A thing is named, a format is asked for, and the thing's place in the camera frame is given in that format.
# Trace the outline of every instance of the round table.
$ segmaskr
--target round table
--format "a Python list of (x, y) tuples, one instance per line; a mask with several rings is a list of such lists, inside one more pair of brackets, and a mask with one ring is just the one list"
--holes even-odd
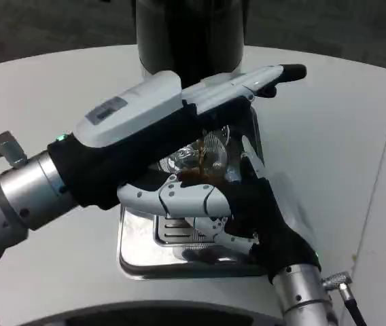
[[(292, 180), (314, 229), (323, 275), (352, 270), (386, 143), (386, 69), (302, 52), (246, 47), (243, 70), (303, 63), (306, 79), (257, 99), (266, 165)], [(0, 132), (28, 156), (84, 114), (142, 80), (136, 46), (0, 64)], [(7, 164), (0, 160), (0, 172)], [(117, 262), (119, 208), (75, 209), (0, 261), (0, 323), (131, 302), (180, 300), (280, 316), (266, 277), (133, 280)], [(370, 296), (357, 288), (359, 305)], [(334, 300), (338, 316), (343, 305)]]

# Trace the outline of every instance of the black coffee machine body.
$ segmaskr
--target black coffee machine body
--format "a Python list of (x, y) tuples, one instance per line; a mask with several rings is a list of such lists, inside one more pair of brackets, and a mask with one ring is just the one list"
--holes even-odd
[(183, 88), (234, 71), (243, 57), (249, 0), (132, 0), (143, 68), (172, 70)]

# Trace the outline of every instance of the green led light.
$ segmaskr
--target green led light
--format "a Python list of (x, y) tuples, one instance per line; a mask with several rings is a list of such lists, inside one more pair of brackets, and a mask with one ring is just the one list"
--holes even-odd
[(66, 134), (62, 134), (61, 136), (57, 137), (56, 140), (57, 141), (62, 141), (63, 139), (66, 138), (66, 136), (67, 136)]

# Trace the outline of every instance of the gray carpet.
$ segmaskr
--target gray carpet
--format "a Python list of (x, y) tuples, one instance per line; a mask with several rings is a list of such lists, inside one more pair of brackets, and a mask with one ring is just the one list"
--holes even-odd
[[(130, 0), (0, 0), (0, 62), (130, 43)], [(386, 0), (251, 0), (246, 44), (386, 67)]]

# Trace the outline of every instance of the cable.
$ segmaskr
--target cable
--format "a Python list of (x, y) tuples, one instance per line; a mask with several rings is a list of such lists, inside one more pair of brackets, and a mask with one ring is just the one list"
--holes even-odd
[(367, 326), (361, 314), (361, 311), (357, 307), (357, 303), (355, 299), (344, 301), (344, 304), (347, 310), (350, 312), (351, 318), (353, 318), (353, 321), (355, 322), (356, 326)]

